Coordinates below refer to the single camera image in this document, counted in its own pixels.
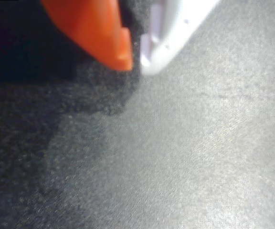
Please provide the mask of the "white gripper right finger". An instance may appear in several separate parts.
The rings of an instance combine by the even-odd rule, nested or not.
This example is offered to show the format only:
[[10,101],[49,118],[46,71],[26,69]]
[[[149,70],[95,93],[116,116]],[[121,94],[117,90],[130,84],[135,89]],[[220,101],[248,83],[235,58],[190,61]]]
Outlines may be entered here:
[[156,75],[177,56],[218,0],[157,0],[150,6],[149,28],[140,37],[140,71]]

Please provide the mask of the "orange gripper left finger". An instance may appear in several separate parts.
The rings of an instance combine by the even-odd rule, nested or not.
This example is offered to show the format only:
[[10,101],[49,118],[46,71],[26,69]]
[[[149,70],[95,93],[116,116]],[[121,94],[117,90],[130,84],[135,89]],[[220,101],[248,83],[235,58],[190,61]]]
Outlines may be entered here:
[[133,68],[128,28],[117,0],[43,0],[53,24],[82,50],[117,71]]

